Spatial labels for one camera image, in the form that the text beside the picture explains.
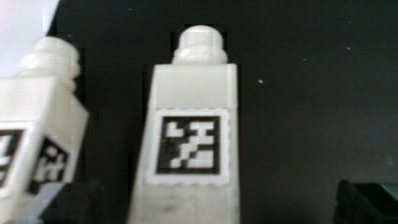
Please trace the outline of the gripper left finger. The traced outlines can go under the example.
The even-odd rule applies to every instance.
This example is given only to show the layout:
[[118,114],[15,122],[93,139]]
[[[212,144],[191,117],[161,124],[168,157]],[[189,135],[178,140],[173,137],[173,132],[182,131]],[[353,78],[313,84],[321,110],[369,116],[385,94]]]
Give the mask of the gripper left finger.
[[45,224],[111,224],[106,188],[98,181],[49,183],[42,189]]

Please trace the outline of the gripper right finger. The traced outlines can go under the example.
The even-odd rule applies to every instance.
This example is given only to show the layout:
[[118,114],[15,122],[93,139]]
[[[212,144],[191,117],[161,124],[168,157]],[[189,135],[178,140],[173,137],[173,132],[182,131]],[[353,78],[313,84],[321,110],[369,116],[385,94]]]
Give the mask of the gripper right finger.
[[398,224],[398,183],[338,185],[335,224]]

